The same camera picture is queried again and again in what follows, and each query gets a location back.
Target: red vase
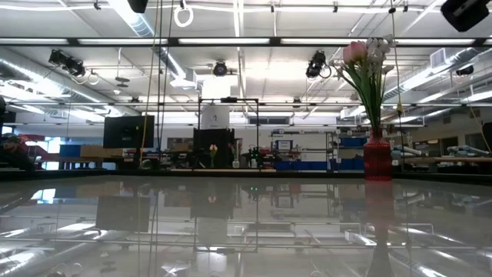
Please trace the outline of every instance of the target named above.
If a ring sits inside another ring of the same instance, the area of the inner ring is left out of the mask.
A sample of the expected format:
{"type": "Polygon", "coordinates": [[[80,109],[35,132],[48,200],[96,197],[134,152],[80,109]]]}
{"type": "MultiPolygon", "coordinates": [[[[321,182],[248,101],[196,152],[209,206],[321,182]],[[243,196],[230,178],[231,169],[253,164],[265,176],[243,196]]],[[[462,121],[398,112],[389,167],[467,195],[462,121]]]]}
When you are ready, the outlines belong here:
{"type": "Polygon", "coordinates": [[[364,177],[368,181],[390,181],[392,172],[390,144],[381,132],[372,132],[364,145],[364,177]]]}

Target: black monitor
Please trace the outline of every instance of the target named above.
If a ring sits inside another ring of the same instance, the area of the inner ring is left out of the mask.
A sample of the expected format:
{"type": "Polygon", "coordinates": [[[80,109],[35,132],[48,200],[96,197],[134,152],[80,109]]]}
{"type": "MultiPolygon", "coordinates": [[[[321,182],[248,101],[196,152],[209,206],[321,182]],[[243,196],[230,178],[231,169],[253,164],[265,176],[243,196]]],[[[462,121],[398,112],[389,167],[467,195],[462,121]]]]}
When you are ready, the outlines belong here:
{"type": "Polygon", "coordinates": [[[154,147],[154,116],[122,116],[105,119],[103,147],[106,149],[141,148],[145,131],[144,148],[154,147]]]}

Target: blue bin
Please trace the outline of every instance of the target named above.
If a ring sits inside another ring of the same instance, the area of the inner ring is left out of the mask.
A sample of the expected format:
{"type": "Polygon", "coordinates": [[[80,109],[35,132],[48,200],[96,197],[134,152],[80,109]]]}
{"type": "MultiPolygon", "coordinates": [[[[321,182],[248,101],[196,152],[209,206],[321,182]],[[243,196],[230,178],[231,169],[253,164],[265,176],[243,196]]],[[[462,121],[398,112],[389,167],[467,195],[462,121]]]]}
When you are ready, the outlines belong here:
{"type": "Polygon", "coordinates": [[[354,170],[364,170],[364,159],[354,159],[354,170]]]}
{"type": "Polygon", "coordinates": [[[293,170],[309,170],[309,162],[292,162],[293,170]]]}
{"type": "Polygon", "coordinates": [[[354,160],[342,159],[340,163],[340,170],[354,170],[354,160]]]}
{"type": "Polygon", "coordinates": [[[311,170],[326,170],[326,162],[311,162],[311,170]]]}
{"type": "Polygon", "coordinates": [[[62,158],[78,158],[80,157],[80,145],[60,145],[60,154],[62,158]]]}
{"type": "Polygon", "coordinates": [[[361,147],[364,145],[365,138],[342,138],[340,145],[343,147],[361,147]]]}
{"type": "Polygon", "coordinates": [[[331,170],[338,170],[337,159],[330,159],[331,170]]]}
{"type": "Polygon", "coordinates": [[[291,170],[291,162],[275,162],[277,170],[291,170]]]}

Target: glossy white floor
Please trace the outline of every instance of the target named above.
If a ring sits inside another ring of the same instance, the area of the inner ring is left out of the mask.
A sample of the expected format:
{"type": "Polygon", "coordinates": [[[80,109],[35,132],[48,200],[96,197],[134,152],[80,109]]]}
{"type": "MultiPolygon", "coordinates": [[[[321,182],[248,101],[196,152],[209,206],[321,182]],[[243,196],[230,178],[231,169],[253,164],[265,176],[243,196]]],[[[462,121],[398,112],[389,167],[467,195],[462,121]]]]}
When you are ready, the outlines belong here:
{"type": "Polygon", "coordinates": [[[41,188],[0,193],[0,276],[492,275],[487,187],[135,176],[28,183],[41,188]]]}

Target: pink tulip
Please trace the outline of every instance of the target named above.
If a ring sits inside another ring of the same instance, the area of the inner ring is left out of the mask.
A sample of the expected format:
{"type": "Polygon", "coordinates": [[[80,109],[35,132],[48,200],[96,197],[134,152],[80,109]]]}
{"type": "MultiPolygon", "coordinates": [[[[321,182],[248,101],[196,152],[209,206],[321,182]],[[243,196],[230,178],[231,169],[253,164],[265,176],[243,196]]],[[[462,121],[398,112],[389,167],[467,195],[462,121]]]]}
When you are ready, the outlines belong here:
{"type": "Polygon", "coordinates": [[[367,48],[364,42],[351,42],[344,48],[344,62],[351,64],[363,60],[367,57],[367,48]]]}

